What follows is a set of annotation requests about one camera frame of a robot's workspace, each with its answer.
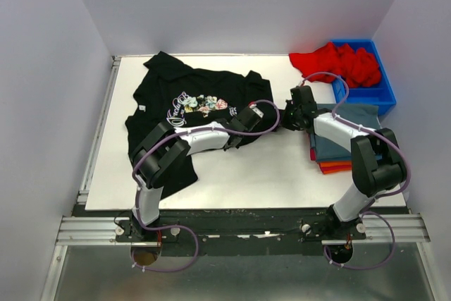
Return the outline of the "black floral t shirt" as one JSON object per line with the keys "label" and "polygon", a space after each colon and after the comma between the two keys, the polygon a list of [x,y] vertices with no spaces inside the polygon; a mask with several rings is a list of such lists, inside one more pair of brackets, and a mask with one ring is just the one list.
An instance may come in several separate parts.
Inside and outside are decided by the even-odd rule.
{"label": "black floral t shirt", "polygon": [[230,121],[254,101],[264,117],[253,133],[268,130],[276,122],[271,84],[254,71],[240,75],[192,68],[162,51],[144,66],[147,74],[133,94],[137,109],[125,121],[129,152],[162,121],[177,128]]}

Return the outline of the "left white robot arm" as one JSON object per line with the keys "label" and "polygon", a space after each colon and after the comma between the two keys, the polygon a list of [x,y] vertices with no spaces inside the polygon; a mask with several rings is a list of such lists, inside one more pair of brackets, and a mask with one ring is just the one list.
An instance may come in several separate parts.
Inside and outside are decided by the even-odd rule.
{"label": "left white robot arm", "polygon": [[239,147],[243,137],[263,117],[263,111],[251,104],[231,121],[214,121],[193,128],[177,128],[168,122],[158,124],[130,157],[132,178],[137,183],[132,233],[141,241],[155,236],[163,189],[189,156]]}

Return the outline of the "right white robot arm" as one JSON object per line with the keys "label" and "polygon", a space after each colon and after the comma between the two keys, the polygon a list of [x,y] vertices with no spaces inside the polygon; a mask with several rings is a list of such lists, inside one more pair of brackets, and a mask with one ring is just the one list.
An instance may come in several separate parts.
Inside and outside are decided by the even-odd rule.
{"label": "right white robot arm", "polygon": [[304,130],[346,149],[351,154],[352,185],[326,210],[321,232],[338,239],[350,230],[375,199],[410,180],[408,165],[392,130],[374,130],[341,118],[334,110],[319,109],[309,86],[290,90],[281,125]]}

